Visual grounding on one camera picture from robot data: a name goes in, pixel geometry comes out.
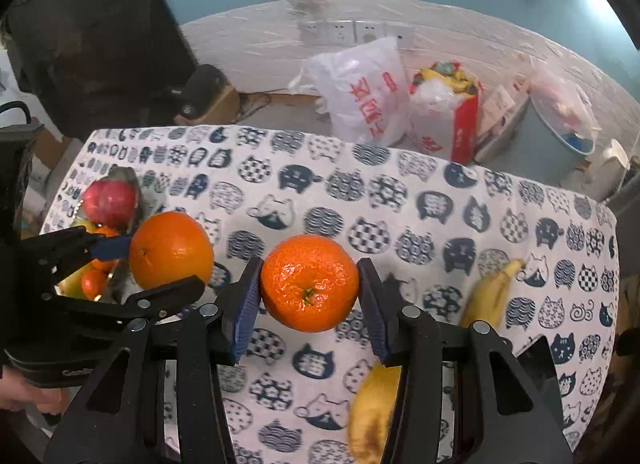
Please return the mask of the person left hand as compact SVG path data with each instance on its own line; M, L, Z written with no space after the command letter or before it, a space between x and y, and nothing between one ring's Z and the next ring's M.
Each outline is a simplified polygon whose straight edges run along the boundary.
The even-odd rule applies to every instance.
M32 386L16 369L4 366L0 380L0 404L2 410L14 412L31 404L41 413L58 415L67 409L70 399L65 389Z

